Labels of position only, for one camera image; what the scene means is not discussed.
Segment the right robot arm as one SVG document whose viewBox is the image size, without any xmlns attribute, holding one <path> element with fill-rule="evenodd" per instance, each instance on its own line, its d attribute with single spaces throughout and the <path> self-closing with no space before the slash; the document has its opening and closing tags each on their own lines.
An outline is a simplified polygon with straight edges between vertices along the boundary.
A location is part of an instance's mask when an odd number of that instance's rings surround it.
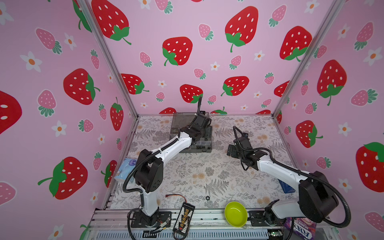
<svg viewBox="0 0 384 240">
<path fill-rule="evenodd" d="M 264 218 L 274 226 L 287 218 L 308 218 L 315 223 L 325 222 L 336 228 L 346 228 L 351 220 L 351 209 L 343 195 L 318 171 L 309 173 L 285 165 L 273 157 L 267 148 L 253 148 L 248 135 L 233 127 L 235 140 L 229 145 L 228 156 L 239 159 L 242 168 L 252 168 L 286 183 L 298 198 L 272 201 L 265 207 Z"/>
</svg>

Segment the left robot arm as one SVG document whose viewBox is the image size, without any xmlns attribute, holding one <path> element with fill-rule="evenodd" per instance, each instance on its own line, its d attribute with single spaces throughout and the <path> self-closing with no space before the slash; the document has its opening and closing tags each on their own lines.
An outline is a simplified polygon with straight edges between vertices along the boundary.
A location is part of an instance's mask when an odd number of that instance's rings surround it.
<svg viewBox="0 0 384 240">
<path fill-rule="evenodd" d="M 139 213 L 147 225 L 154 225 L 159 215 L 157 189 L 163 181 L 164 166 L 182 150 L 196 145 L 211 125 L 212 120 L 200 111 L 202 98 L 198 97 L 198 109 L 191 123 L 179 129 L 178 134 L 161 147 L 141 151 L 136 166 L 123 183 L 124 193 L 140 193 Z"/>
</svg>

